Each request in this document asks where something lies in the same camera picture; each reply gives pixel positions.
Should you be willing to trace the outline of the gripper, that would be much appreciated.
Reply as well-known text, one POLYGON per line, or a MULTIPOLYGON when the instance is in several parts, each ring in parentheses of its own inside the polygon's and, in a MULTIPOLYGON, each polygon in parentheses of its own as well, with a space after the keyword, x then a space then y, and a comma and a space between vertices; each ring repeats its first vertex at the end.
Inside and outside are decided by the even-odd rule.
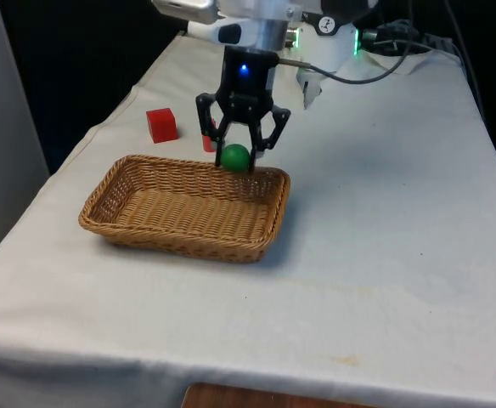
POLYGON ((274 52, 251 52, 245 48, 226 47, 223 69, 216 93, 201 93, 195 98, 200 130, 216 143, 215 166, 221 166, 223 143, 231 122, 247 122, 251 137, 249 172, 256 166, 256 155, 272 150, 290 119, 288 109, 273 105, 273 81, 279 56, 274 52), (220 107, 223 117, 217 127, 211 106, 220 107), (261 120, 272 114, 274 128, 262 136, 261 120))

